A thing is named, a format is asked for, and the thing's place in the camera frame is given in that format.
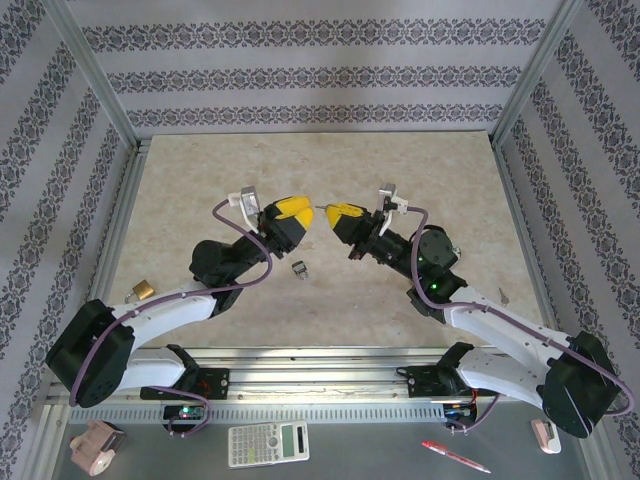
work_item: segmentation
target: beige table surface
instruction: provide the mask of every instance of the beige table surface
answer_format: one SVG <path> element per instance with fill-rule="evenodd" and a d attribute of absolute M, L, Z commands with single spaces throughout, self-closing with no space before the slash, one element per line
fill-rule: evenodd
<path fill-rule="evenodd" d="M 531 281 L 484 132 L 180 135 L 153 138 L 119 260 L 110 304 L 146 278 L 158 292 L 191 278 L 193 247 L 238 235 L 210 212 L 227 194 L 255 185 L 263 206 L 290 195 L 315 205 L 349 202 L 374 210 L 378 187 L 431 213 L 462 249 L 454 272 L 488 298 L 542 324 Z M 235 209 L 223 213 L 240 222 Z M 394 220 L 408 237 L 420 218 Z M 407 279 L 372 258 L 347 259 L 321 210 L 301 245 L 274 273 L 245 290 L 223 315 L 176 329 L 148 345 L 428 346 L 483 342 L 422 317 L 409 303 Z M 303 260 L 310 278 L 291 265 Z M 256 266 L 241 280 L 255 278 Z"/>

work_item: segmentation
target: pen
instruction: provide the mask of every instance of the pen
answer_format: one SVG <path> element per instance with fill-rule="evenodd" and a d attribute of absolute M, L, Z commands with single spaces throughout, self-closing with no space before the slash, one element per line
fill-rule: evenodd
<path fill-rule="evenodd" d="M 423 447 L 427 447 L 429 450 L 433 450 L 440 455 L 444 455 L 445 457 L 449 457 L 456 462 L 460 462 L 467 467 L 474 468 L 480 472 L 491 473 L 490 470 L 485 468 L 483 465 L 474 462 L 473 460 L 469 460 L 468 458 L 463 457 L 462 455 L 458 455 L 449 451 L 447 447 L 438 442 L 422 442 Z"/>

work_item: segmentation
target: wallpaper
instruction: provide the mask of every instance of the wallpaper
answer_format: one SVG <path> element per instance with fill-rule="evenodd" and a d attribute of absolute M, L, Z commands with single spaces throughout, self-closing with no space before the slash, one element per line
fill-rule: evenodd
<path fill-rule="evenodd" d="M 44 357 L 83 303 L 126 148 L 38 2 L 0 0 L 0 479 L 19 478 Z"/>
<path fill-rule="evenodd" d="M 633 2 L 586 2 L 503 145 L 560 327 L 600 338 L 635 392 L 639 33 Z M 604 423 L 622 478 L 640 478 L 638 411 Z"/>
<path fill-rule="evenodd" d="M 69 5 L 144 138 L 489 129 L 558 4 Z"/>

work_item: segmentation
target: robotic arm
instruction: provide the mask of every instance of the robotic arm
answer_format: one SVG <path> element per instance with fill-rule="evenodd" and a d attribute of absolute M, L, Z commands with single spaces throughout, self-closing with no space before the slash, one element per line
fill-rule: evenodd
<path fill-rule="evenodd" d="M 397 370 L 408 379 L 410 396 L 487 389 L 542 409 L 558 427 L 576 437 L 587 437 L 593 431 L 620 392 L 611 381 L 617 378 L 596 337 L 587 332 L 569 337 L 489 301 L 451 272 L 458 256 L 441 227 L 425 225 L 414 233 L 419 238 L 411 241 L 389 230 L 394 212 L 412 210 L 397 196 L 393 184 L 380 188 L 373 213 L 350 204 L 328 205 L 325 210 L 338 238 L 353 247 L 350 259 L 361 260 L 369 254 L 388 265 L 413 282 L 407 295 L 419 313 L 466 330 L 508 355 L 489 355 L 459 342 L 436 366 Z M 418 248 L 412 251 L 415 242 Z M 412 267 L 417 268 L 417 275 Z M 633 408 L 629 400 L 626 410 Z"/>
<path fill-rule="evenodd" d="M 71 391 L 72 403 L 92 407 L 117 390 L 152 385 L 206 393 L 197 386 L 209 372 L 179 346 L 154 351 L 138 348 L 175 328 L 231 308 L 243 288 L 268 275 L 270 255 L 283 258 L 298 246 L 313 219 L 307 197 L 285 198 L 260 210 L 255 188 L 248 187 L 213 212 L 240 232 L 242 229 L 217 215 L 227 203 L 240 206 L 251 232 L 243 233 L 232 245 L 213 240 L 196 245 L 189 266 L 193 281 L 160 298 L 115 307 L 91 300 L 80 308 L 45 360 Z M 260 279 L 241 285 L 236 282 L 265 261 L 268 269 Z"/>

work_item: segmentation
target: calculator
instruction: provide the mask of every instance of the calculator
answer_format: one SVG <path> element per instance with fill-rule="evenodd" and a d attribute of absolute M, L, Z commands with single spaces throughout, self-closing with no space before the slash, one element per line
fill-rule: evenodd
<path fill-rule="evenodd" d="M 260 423 L 229 429 L 229 467 L 309 460 L 307 422 Z"/>

